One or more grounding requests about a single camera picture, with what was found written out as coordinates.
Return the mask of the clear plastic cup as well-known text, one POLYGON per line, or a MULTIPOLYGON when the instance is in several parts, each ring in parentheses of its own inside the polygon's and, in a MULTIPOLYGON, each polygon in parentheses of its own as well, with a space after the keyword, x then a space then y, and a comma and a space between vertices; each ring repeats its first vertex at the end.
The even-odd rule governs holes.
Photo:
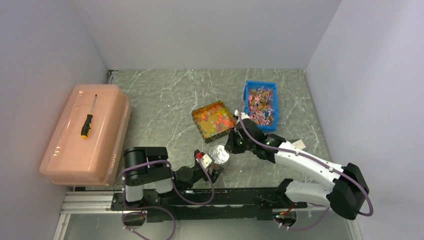
POLYGON ((227 168, 229 165, 229 161, 224 161, 224 162, 214 162, 214 167, 215 168, 227 168))

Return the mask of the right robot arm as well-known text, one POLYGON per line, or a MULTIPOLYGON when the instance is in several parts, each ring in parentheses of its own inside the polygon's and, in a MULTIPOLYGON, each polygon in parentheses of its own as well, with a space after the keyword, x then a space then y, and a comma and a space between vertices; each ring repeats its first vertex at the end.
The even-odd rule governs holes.
POLYGON ((265 134, 248 118, 238 120, 229 131, 225 149, 231 154, 249 151, 261 160, 290 167, 315 180, 283 180, 275 194, 282 208, 292 203, 311 203, 328 207, 347 220, 374 214, 369 187, 360 168, 351 162, 341 165, 321 159, 281 136, 265 134))

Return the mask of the metal scoop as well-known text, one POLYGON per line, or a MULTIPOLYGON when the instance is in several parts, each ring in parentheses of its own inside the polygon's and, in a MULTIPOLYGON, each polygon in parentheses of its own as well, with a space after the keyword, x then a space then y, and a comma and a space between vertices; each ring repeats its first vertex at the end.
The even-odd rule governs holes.
POLYGON ((294 148, 297 148, 300 150, 304 150, 306 148, 306 145, 302 139, 291 139, 289 140, 289 142, 294 148))

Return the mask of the clear round lid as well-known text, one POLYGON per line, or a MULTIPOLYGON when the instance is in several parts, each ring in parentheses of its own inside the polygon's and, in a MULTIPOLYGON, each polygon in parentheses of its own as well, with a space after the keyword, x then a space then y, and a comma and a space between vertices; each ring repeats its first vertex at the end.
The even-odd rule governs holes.
POLYGON ((214 159, 214 162, 226 162, 230 158, 230 154, 226 151, 224 145, 213 146, 209 151, 209 155, 214 159))

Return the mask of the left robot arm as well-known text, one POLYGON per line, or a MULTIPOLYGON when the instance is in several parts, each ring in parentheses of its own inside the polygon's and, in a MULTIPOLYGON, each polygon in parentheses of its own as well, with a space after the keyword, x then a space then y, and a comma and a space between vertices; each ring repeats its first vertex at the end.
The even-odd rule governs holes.
POLYGON ((183 201, 192 205, 209 204, 214 196, 214 183, 224 170, 207 153, 195 150, 194 165, 182 166, 172 170, 168 161, 168 151, 164 146, 131 147, 123 152, 124 169, 121 172, 124 204, 131 210, 139 209, 144 203, 144 186, 154 183, 160 197, 178 195, 183 201), (210 183, 210 199, 199 202, 191 201, 181 194, 191 189, 199 180, 210 183))

